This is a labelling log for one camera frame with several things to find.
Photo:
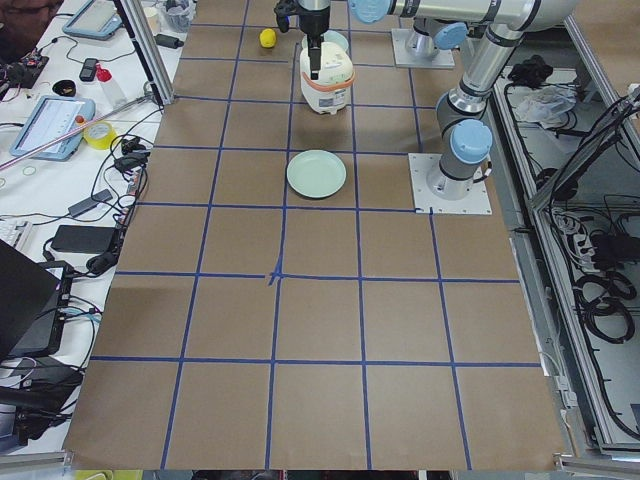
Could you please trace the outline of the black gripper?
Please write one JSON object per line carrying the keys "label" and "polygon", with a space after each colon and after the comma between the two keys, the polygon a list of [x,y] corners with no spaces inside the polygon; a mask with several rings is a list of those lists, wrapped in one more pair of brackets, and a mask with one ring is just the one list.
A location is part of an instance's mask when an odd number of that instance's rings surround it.
{"label": "black gripper", "polygon": [[324,33],[329,29],[330,7],[320,10],[309,10],[299,7],[299,25],[307,36],[309,47],[307,55],[309,59],[309,76],[318,80],[321,69],[321,44]]}

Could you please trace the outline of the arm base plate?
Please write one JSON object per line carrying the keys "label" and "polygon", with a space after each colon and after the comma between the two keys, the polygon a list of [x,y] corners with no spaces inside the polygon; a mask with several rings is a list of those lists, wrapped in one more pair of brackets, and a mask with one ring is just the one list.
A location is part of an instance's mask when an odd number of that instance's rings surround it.
{"label": "arm base plate", "polygon": [[438,49],[433,39],[413,29],[391,30],[395,65],[401,68],[453,69],[451,50]]}
{"label": "arm base plate", "polygon": [[440,154],[408,155],[414,211],[418,214],[491,215],[484,172],[478,166],[471,179],[453,180],[440,169]]}

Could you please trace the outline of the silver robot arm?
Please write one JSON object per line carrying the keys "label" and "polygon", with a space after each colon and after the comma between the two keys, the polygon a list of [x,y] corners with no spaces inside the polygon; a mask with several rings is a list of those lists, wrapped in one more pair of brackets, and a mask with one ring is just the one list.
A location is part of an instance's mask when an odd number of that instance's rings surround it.
{"label": "silver robot arm", "polygon": [[[407,16],[413,19],[411,30],[392,31],[396,63],[400,66],[430,66],[466,38],[464,22],[438,20],[420,16],[415,12],[418,3],[406,3]],[[281,2],[274,9],[279,29],[285,32],[289,18],[297,16],[304,33],[300,72],[305,81],[318,86],[323,80],[335,80],[342,73],[352,73],[353,65],[348,52],[328,37],[331,3],[329,1]]]}
{"label": "silver robot arm", "polygon": [[359,21],[375,23],[386,15],[423,18],[486,27],[471,63],[457,87],[437,105],[444,152],[426,175],[427,186],[447,200],[464,198],[474,174],[486,160],[493,137],[481,121],[487,98],[507,60],[527,31],[548,29],[569,16],[575,1],[352,1]]}

